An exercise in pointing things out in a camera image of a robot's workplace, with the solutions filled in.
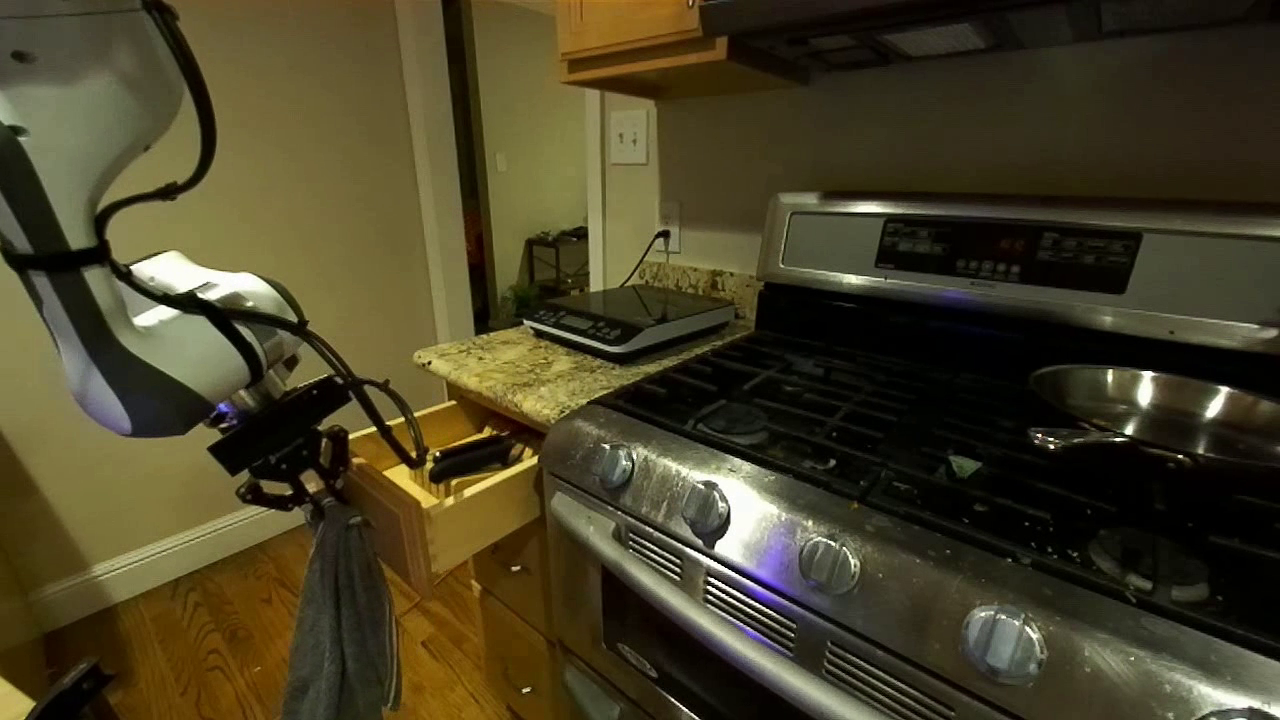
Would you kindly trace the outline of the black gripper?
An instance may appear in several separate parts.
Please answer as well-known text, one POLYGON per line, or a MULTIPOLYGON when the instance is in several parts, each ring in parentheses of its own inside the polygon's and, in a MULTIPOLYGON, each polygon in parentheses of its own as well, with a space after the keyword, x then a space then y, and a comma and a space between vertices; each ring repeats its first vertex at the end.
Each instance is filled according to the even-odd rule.
POLYGON ((354 467, 349 431, 334 413, 349 403, 338 375, 284 393, 222 427, 213 459, 237 475, 237 496, 258 509, 291 512, 340 493, 354 467))

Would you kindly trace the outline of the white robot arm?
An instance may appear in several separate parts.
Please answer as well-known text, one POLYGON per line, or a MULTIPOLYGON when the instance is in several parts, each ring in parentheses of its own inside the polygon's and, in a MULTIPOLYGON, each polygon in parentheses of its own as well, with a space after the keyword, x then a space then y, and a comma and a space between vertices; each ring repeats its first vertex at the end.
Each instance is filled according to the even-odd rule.
POLYGON ((116 261, 114 179, 177 111, 213 108, 169 0, 0 5, 0 251, 72 401, 116 436, 216 431, 237 496, 314 509, 349 470, 340 379, 297 389, 303 306, 258 270, 180 251, 116 261))

